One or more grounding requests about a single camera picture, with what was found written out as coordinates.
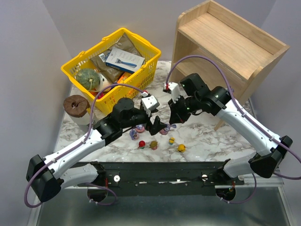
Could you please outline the bunny holding strawberry cake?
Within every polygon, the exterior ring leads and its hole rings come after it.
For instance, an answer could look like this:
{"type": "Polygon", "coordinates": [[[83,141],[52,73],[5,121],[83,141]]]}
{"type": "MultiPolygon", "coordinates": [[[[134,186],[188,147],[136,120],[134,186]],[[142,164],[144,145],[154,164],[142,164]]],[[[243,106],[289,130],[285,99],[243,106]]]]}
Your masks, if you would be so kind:
{"type": "Polygon", "coordinates": [[[129,132],[129,135],[131,137],[132,140],[136,140],[139,138],[138,133],[135,129],[131,129],[129,132]]]}

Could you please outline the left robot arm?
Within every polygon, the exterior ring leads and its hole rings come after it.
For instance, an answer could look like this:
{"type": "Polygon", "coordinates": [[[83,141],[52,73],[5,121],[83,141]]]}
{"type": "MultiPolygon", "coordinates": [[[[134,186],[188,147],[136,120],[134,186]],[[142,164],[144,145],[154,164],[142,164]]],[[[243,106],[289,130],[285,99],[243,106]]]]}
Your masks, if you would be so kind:
{"type": "Polygon", "coordinates": [[[36,155],[30,159],[26,179],[26,191],[33,189],[41,202],[55,197],[61,189],[79,184],[91,184],[105,175],[98,163],[82,167],[74,165],[90,153],[102,149],[123,134],[123,129],[144,124],[151,135],[165,128],[157,116],[151,122],[151,114],[157,110],[158,100],[154,96],[143,97],[140,108],[134,107],[130,98],[121,98],[105,118],[99,120],[88,132],[64,149],[41,158],[36,155]]]}

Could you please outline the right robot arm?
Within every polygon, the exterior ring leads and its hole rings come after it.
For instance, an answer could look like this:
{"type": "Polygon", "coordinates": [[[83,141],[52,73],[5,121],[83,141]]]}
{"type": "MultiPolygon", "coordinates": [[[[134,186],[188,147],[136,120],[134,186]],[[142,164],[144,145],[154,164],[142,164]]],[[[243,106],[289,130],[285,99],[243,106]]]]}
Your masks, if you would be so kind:
{"type": "Polygon", "coordinates": [[[181,85],[187,98],[180,94],[177,83],[164,84],[163,91],[172,95],[168,102],[171,124],[184,123],[196,111],[201,110],[226,121],[255,149],[255,153],[251,155],[226,160],[216,170],[218,179],[228,181],[251,173],[270,178],[275,174],[293,143],[289,136],[281,137],[271,132],[244,110],[231,91],[220,86],[210,90],[197,73],[181,80],[181,85]]]}

